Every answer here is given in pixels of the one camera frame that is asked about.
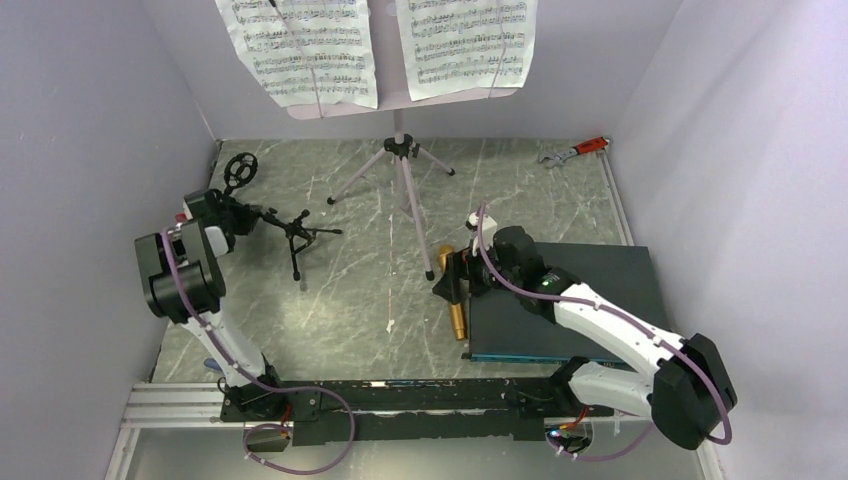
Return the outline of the gold microphone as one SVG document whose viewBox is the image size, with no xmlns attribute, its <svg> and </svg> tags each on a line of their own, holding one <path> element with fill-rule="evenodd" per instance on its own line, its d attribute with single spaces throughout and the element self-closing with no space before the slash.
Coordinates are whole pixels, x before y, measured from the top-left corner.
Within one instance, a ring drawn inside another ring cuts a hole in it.
<svg viewBox="0 0 848 480">
<path fill-rule="evenodd" d="M 437 262 L 438 262 L 438 254 L 445 251 L 455 251 L 454 247 L 451 245 L 442 245 L 438 248 L 437 252 Z M 467 333 L 467 325 L 463 310 L 463 303 L 460 305 L 450 305 L 449 308 L 449 316 L 451 320 L 453 334 L 456 340 L 462 341 L 468 338 Z"/>
</svg>

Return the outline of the black microphone stand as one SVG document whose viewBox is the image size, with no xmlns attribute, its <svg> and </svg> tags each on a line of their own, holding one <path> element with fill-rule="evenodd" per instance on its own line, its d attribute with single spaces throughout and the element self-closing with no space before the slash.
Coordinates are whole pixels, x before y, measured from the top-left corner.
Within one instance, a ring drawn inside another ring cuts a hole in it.
<svg viewBox="0 0 848 480">
<path fill-rule="evenodd" d="M 249 152 L 242 152 L 232 157 L 225 166 L 224 182 L 225 188 L 223 191 L 216 190 L 216 195 L 221 207 L 221 199 L 224 195 L 232 197 L 236 190 L 246 187 L 258 173 L 259 161 L 258 158 Z M 292 277 L 296 282 L 301 281 L 301 272 L 298 265 L 297 256 L 310 247 L 317 239 L 319 233 L 327 233 L 334 235 L 342 235 L 341 229 L 324 229 L 324 228 L 308 228 L 303 222 L 310 215 L 308 209 L 304 209 L 293 220 L 286 222 L 278 217 L 278 211 L 274 208 L 262 207 L 262 217 L 259 221 L 263 221 L 269 225 L 280 228 L 284 231 L 288 241 L 290 258 L 292 262 Z"/>
</svg>

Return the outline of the sheet music page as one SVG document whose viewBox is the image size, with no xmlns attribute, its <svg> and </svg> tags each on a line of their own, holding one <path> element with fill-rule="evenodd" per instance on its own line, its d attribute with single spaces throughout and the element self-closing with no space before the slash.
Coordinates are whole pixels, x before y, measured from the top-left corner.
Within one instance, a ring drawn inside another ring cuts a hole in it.
<svg viewBox="0 0 848 480">
<path fill-rule="evenodd" d="M 410 0 L 395 5 L 413 101 L 525 85 L 534 57 L 537 1 Z"/>
<path fill-rule="evenodd" d="M 218 1 L 236 56 L 281 107 L 378 107 L 366 1 Z"/>
</svg>

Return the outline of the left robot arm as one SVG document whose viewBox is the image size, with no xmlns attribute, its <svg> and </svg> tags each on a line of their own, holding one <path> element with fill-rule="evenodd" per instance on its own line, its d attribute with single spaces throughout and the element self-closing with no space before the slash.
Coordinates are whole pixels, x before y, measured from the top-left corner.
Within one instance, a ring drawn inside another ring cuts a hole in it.
<svg viewBox="0 0 848 480">
<path fill-rule="evenodd" d="M 235 391 L 254 386 L 248 407 L 264 420 L 279 417 L 287 392 L 261 350 L 226 313 L 226 286 L 218 258 L 233 251 L 236 229 L 217 189 L 183 200 L 185 218 L 134 240 L 144 299 L 157 318 L 167 318 L 196 337 Z"/>
</svg>

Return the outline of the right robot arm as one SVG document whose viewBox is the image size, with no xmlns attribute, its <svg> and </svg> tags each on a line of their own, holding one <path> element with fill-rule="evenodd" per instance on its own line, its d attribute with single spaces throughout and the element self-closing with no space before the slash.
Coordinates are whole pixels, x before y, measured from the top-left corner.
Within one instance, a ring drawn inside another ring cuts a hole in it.
<svg viewBox="0 0 848 480">
<path fill-rule="evenodd" d="M 729 413 L 738 397 L 711 339 L 685 338 L 627 312 L 576 275 L 546 263 L 520 226 L 497 228 L 489 217 L 477 215 L 466 225 L 472 239 L 465 249 L 445 254 L 434 295 L 459 305 L 465 294 L 510 291 L 526 311 L 588 338 L 629 367 L 572 357 L 549 378 L 547 397 L 557 411 L 574 415 L 583 407 L 602 406 L 647 417 L 687 450 L 704 441 L 730 443 Z"/>
</svg>

